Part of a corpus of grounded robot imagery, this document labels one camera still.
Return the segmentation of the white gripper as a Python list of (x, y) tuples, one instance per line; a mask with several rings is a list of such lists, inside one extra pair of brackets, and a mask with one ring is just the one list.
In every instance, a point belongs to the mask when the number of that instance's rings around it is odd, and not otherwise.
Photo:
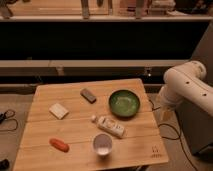
[(180, 104), (181, 96), (167, 85), (164, 85), (158, 93), (158, 101), (164, 108), (161, 112), (161, 120), (168, 121), (172, 116), (171, 110), (174, 110)]

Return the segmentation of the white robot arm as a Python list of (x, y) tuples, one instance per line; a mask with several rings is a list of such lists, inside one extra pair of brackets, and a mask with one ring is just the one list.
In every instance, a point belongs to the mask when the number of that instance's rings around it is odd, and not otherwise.
[(157, 101), (161, 105), (163, 120), (187, 99), (213, 117), (213, 87), (204, 82), (207, 70), (200, 61), (189, 61), (169, 68), (163, 76)]

